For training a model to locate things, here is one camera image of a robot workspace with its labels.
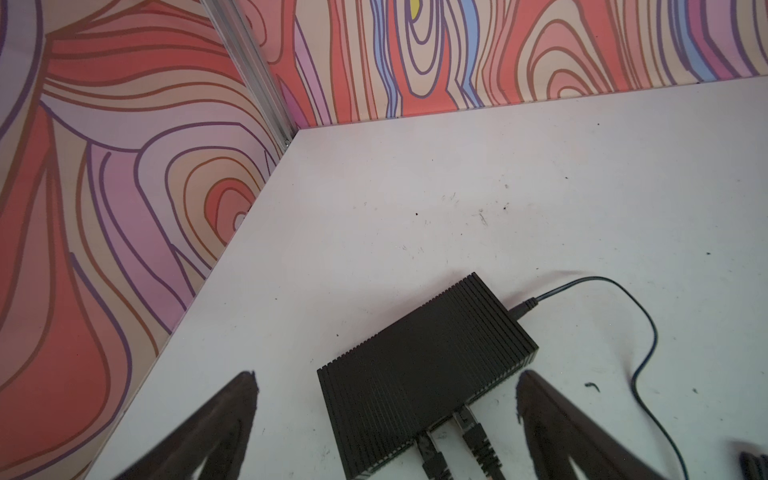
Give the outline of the aluminium frame struts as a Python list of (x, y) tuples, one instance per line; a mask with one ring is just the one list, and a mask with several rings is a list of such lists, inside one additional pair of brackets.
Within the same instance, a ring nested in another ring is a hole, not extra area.
[(260, 110), (266, 129), (285, 153), (298, 127), (289, 114), (274, 77), (264, 60), (247, 17), (238, 1), (203, 0), (207, 15), (236, 66), (255, 106)]

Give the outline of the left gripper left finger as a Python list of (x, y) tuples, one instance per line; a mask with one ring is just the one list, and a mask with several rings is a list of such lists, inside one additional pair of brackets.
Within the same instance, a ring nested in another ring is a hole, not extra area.
[(196, 410), (120, 479), (236, 479), (245, 459), (259, 388), (243, 371)]

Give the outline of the black network switch box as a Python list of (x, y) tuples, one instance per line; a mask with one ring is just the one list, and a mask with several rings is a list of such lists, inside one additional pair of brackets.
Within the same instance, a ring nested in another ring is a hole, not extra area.
[(366, 479), (538, 346), (472, 273), (317, 371), (344, 474)]

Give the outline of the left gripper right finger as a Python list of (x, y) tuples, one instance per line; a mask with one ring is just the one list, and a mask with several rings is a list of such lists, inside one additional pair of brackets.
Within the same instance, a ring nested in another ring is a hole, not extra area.
[(533, 370), (521, 373), (517, 413), (539, 479), (659, 479), (641, 461)]

